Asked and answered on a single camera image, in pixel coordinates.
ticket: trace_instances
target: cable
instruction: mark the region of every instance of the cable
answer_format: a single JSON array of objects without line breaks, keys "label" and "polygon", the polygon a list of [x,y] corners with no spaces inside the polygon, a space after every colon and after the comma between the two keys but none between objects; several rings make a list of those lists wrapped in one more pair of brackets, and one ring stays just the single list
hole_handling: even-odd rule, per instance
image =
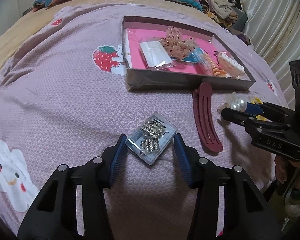
[{"label": "cable", "polygon": [[300,176],[300,170],[298,171],[298,174],[295,176],[295,178],[293,179],[292,183],[290,184],[290,186],[286,190],[286,193],[285,193],[285,195],[283,197],[283,204],[284,205],[286,204],[286,197],[287,197],[288,192],[291,190],[291,188],[293,187],[293,185],[295,184],[295,182],[296,182],[297,178],[299,178],[299,176]]}]

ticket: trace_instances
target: satin curtain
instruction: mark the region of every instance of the satin curtain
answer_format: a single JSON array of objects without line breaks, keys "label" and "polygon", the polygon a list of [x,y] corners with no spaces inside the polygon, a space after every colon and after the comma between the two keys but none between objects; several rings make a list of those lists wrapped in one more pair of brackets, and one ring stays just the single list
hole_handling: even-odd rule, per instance
[{"label": "satin curtain", "polygon": [[289,62],[300,59],[300,0],[245,0],[244,33],[274,72],[290,109],[295,95]]}]

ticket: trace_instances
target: green strawberry leaf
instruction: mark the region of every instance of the green strawberry leaf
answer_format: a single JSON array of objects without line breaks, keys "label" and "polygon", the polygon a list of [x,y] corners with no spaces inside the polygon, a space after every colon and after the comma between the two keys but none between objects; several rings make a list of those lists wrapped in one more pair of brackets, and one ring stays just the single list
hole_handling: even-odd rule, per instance
[{"label": "green strawberry leaf", "polygon": [[111,53],[116,53],[117,51],[115,50],[115,47],[110,47],[110,46],[108,46],[108,45],[106,45],[106,46],[100,46],[99,48],[98,48],[102,53],[108,53],[108,54],[111,54]]}]

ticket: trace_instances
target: maroon hair clip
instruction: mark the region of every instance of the maroon hair clip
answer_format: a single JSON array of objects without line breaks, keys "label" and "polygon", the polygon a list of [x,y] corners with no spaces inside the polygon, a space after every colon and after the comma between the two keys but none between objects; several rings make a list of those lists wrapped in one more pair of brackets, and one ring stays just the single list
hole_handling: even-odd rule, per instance
[{"label": "maroon hair clip", "polygon": [[197,126],[201,144],[212,152],[222,152],[223,146],[214,130],[211,115],[212,87],[209,83],[202,83],[192,93],[194,120]]}]

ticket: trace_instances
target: silver screw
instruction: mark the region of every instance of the silver screw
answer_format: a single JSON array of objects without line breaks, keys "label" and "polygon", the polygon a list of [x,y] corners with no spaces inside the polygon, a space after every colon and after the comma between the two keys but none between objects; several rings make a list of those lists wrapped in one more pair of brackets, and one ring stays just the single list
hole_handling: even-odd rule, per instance
[{"label": "silver screw", "polygon": [[239,166],[239,165],[236,165],[236,166],[234,166],[234,170],[236,172],[241,172],[241,171],[243,171],[243,168],[241,166]]},{"label": "silver screw", "polygon": [[95,157],[95,158],[93,159],[93,162],[94,162],[95,164],[102,163],[102,161],[103,161],[103,159],[102,159],[101,157]]},{"label": "silver screw", "polygon": [[199,163],[201,163],[201,164],[207,164],[208,163],[208,159],[206,159],[206,158],[200,158],[199,159]]},{"label": "silver screw", "polygon": [[58,170],[59,171],[65,171],[67,169],[67,165],[65,164],[61,164],[59,167],[58,167]]}]

